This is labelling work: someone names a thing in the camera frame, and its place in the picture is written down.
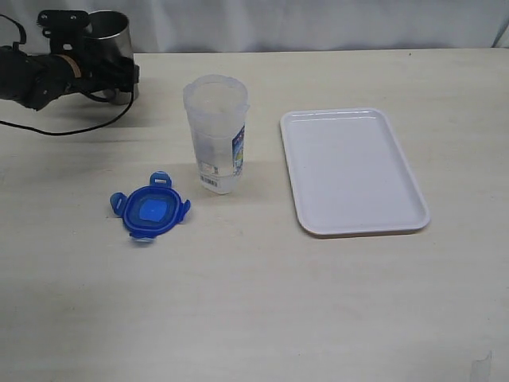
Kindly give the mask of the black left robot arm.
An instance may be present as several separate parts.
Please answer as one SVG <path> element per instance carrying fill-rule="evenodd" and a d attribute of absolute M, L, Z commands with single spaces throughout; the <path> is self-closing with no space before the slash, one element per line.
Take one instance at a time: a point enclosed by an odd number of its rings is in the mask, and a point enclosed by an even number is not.
<path fill-rule="evenodd" d="M 39 111 L 61 96 L 81 94 L 112 103 L 139 81 L 132 58 L 108 60 L 101 48 L 81 44 L 69 50 L 29 55 L 17 46 L 1 47 L 1 98 Z"/>

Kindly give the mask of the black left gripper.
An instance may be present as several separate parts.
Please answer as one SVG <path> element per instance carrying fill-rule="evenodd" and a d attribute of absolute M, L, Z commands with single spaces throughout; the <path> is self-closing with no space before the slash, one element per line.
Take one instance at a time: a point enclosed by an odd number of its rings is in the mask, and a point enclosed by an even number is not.
<path fill-rule="evenodd" d="M 119 90 L 132 92 L 139 83 L 140 68 L 134 60 L 123 57 L 118 65 L 109 63 L 101 49 L 87 37 L 52 37 L 50 53 L 64 59 L 73 77 L 68 81 L 68 94 L 80 93 L 87 98 L 115 98 L 115 85 L 121 74 Z"/>

